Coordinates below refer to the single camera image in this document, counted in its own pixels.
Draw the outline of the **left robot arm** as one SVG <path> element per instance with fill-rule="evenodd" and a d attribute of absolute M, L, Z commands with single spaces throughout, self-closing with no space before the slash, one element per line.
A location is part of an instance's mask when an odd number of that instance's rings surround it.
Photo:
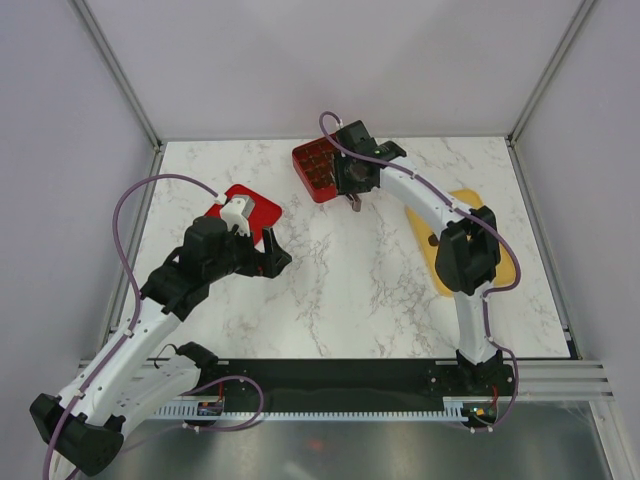
<path fill-rule="evenodd" d="M 144 361 L 227 276 L 273 279 L 291 263 L 270 226 L 262 247 L 241 215 L 203 216 L 185 231 L 181 246 L 140 287 L 131 320 L 121 326 L 89 365 L 58 394 L 41 393 L 29 412 L 47 445 L 42 470 L 49 478 L 59 454 L 94 476 L 121 451 L 124 441 L 158 408 L 181 394 L 208 394 L 219 380 L 218 358 L 188 342 L 138 387 L 130 380 Z"/>

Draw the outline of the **metal tongs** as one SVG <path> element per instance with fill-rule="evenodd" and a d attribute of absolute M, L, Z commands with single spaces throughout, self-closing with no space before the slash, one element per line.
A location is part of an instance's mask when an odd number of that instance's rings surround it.
<path fill-rule="evenodd" d="M 348 200 L 354 212 L 359 213 L 362 209 L 362 200 L 357 194 L 349 194 Z"/>

